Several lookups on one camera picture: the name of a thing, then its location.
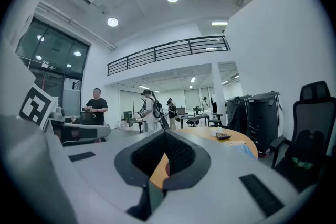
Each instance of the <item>person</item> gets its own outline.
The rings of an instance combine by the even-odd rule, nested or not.
[[[158,129],[158,120],[153,114],[154,97],[152,91],[148,89],[143,90],[143,95],[146,97],[146,110],[140,116],[146,119],[148,131],[153,131]]]
[[[169,111],[169,126],[171,130],[176,130],[176,106],[172,100],[168,100],[168,111]]]
[[[101,91],[99,88],[93,90],[93,99],[84,106],[85,111],[90,111],[93,117],[94,125],[104,125],[104,112],[107,112],[108,107],[106,100],[100,98]]]
[[[209,106],[209,104],[206,102],[206,97],[203,98],[203,101],[202,101],[202,107],[203,108],[207,108]]]

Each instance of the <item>white column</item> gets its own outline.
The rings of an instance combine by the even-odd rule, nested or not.
[[[215,94],[216,94],[216,104],[217,104],[217,113],[223,114],[220,117],[222,120],[222,125],[226,125],[226,110],[225,110],[225,99],[222,88],[222,79],[220,78],[218,64],[216,62],[211,63],[212,67],[212,80],[214,83]]]

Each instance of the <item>computer monitor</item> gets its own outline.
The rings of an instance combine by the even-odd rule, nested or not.
[[[179,115],[185,114],[185,108],[177,108],[177,113]]]

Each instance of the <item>office chair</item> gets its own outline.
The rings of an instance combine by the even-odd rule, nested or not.
[[[330,97],[324,81],[302,87],[300,101],[293,106],[294,132],[285,158],[275,166],[279,137],[271,143],[275,148],[272,168],[287,178],[301,192],[318,181],[336,117],[336,98]]]
[[[191,125],[191,127],[196,127],[196,125],[199,125],[199,119],[197,119],[197,118],[193,118],[193,119],[188,119],[187,120],[187,124],[190,124]]]

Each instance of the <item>white outfit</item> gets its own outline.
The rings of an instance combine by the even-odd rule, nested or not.
[[[158,130],[159,124],[156,117],[154,117],[154,97],[149,96],[149,98],[146,99],[146,123],[148,131]]]
[[[208,102],[206,102],[206,101],[205,101],[205,102],[202,101],[202,107],[203,107],[203,108],[207,108],[208,106],[209,106],[209,105],[208,105]]]

